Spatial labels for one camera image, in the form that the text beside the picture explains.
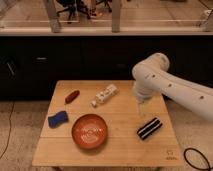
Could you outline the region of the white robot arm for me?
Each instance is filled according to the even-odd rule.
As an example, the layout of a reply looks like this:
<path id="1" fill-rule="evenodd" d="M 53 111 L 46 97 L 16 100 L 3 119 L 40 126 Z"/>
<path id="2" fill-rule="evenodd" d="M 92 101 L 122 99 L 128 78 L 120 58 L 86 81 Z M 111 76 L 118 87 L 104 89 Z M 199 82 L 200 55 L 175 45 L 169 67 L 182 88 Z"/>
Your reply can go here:
<path id="1" fill-rule="evenodd" d="M 159 92 L 206 120 L 213 121 L 213 88 L 169 74 L 169 65 L 166 55 L 154 53 L 133 67 L 133 92 L 137 101 L 143 103 Z"/>

